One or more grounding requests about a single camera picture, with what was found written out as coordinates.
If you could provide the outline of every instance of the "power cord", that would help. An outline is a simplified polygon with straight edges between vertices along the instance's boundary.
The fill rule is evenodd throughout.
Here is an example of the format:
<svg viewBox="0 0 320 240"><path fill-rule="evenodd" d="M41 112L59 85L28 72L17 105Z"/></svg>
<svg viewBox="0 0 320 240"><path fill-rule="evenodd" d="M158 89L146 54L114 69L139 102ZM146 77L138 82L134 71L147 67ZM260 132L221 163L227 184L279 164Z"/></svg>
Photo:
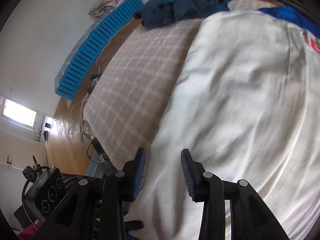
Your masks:
<svg viewBox="0 0 320 240"><path fill-rule="evenodd" d="M83 140L83 135L85 135L90 141L91 141L91 138L89 137L89 135L87 135L84 131L84 120L82 121L81 125L80 125L80 138L81 138L81 142L84 142Z"/></svg>
<svg viewBox="0 0 320 240"><path fill-rule="evenodd" d="M89 144L89 147L88 147L88 150L87 150L87 157L88 157L88 159L90 159L92 162L94 162L95 164L101 164L101 163L97 163L97 162L95 162L90 156L89 156L89 149L90 149L90 146L92 145L92 141L90 142L90 144Z"/></svg>
<svg viewBox="0 0 320 240"><path fill-rule="evenodd" d="M43 170L43 169L50 169L50 168L49 168L48 166L41 166L41 167L39 167L39 168L37 168L37 169L35 170L36 174L38 173L39 170ZM35 223L31 220L31 218L29 217L29 214L28 214L28 212L27 212L26 205L25 205L25 200L24 200L24 195L25 195L25 193L26 193L26 190L27 190L27 187L28 187L29 183L30 183L30 180L27 180L26 183L25 183L24 186L23 186L23 189L22 189L22 194L21 194L22 208L23 208L23 210L25 211L25 213L26 213L28 219L30 220L30 222L34 225L34 227L36 228L36 230L38 230L38 227L36 226L36 224L35 224Z"/></svg>

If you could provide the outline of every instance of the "beige checkered blanket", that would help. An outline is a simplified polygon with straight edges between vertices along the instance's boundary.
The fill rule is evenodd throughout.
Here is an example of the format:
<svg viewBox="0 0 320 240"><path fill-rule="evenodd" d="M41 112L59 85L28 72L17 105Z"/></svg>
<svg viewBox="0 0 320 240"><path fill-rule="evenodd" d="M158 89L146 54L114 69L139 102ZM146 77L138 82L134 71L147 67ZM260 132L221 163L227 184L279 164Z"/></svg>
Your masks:
<svg viewBox="0 0 320 240"><path fill-rule="evenodd" d="M233 0L233 9L271 7L260 0ZM169 102L202 19L147 31L139 26L101 76L84 118L117 169L149 146Z"/></svg>

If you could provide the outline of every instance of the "dark blue cloth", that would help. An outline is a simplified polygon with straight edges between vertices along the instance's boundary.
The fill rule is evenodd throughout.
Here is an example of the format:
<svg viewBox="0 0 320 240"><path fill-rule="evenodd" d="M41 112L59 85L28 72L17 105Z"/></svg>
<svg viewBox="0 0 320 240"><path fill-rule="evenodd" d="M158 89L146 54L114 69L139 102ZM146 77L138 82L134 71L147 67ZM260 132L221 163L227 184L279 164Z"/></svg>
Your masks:
<svg viewBox="0 0 320 240"><path fill-rule="evenodd" d="M303 29L307 29L314 36L320 39L320 27L314 23L308 16L291 7L290 5L283 5L274 8L261 8L259 11L276 17L278 19L286 20L288 22L294 23Z"/></svg>
<svg viewBox="0 0 320 240"><path fill-rule="evenodd" d="M150 0L139 8L134 17L142 25L154 29L182 19L206 18L218 11L228 11L231 0Z"/></svg>
<svg viewBox="0 0 320 240"><path fill-rule="evenodd" d="M136 238L135 236L132 236L132 235L126 235L125 239L126 240L140 240L139 238Z"/></svg>

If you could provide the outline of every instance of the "black device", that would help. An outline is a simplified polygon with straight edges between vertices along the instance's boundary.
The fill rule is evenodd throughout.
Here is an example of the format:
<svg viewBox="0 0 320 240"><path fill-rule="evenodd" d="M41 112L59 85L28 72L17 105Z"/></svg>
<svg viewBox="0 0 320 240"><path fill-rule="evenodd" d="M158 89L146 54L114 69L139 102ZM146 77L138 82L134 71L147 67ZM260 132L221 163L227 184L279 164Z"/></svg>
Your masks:
<svg viewBox="0 0 320 240"><path fill-rule="evenodd" d="M32 165L33 169L36 170L37 168L40 168L41 165L37 162L36 157L33 155L32 158L33 158L33 161L35 163L35 164ZM42 174L42 170L39 170L38 174L40 176Z"/></svg>
<svg viewBox="0 0 320 240"><path fill-rule="evenodd" d="M49 215L35 235L35 240L125 240L141 229L141 221L124 222L125 202L136 199L142 182L146 153L139 148L135 159L125 163L106 179L62 174L65 197L51 208ZM225 239L225 200L230 201L232 240L289 240L285 231L253 187L244 179L237 183L221 180L194 162L188 149L181 152L181 166L189 196L194 202L204 202L199 240ZM44 192L56 181L60 172L50 169L41 175L26 202L33 199L39 209L39 199L49 199Z"/></svg>
<svg viewBox="0 0 320 240"><path fill-rule="evenodd" d="M230 201L231 240L289 240L246 180L221 180L194 162L188 149L181 152L181 166L189 196L194 202L204 202L199 240L225 239L225 200Z"/></svg>
<svg viewBox="0 0 320 240"><path fill-rule="evenodd" d="M46 219L34 240L125 240L129 237L129 231L141 229L141 221L124 222L123 202L133 202L139 194L145 160L146 153L143 148L139 148L134 160L126 162L122 171L117 171L106 179L62 174L65 182L63 185L66 187L71 181L76 183L68 189L59 204L50 209L48 216L38 208L37 212ZM57 178L57 171L58 169L48 170L38 178L39 181L35 184L41 187L37 191L31 189L31 192L38 194L26 194L26 203L33 200L37 207L40 203L37 199L50 200L44 193L50 190ZM39 184L40 178L46 178L46 182Z"/></svg>
<svg viewBox="0 0 320 240"><path fill-rule="evenodd" d="M34 181L24 195L24 200L36 219L43 223L65 195L65 186L61 179L60 171L57 168L52 168L45 170Z"/></svg>
<svg viewBox="0 0 320 240"><path fill-rule="evenodd" d="M97 151L98 154L104 153L104 149L102 148L100 142L98 141L98 139L96 137L94 137L92 139L91 144L94 147L94 149Z"/></svg>

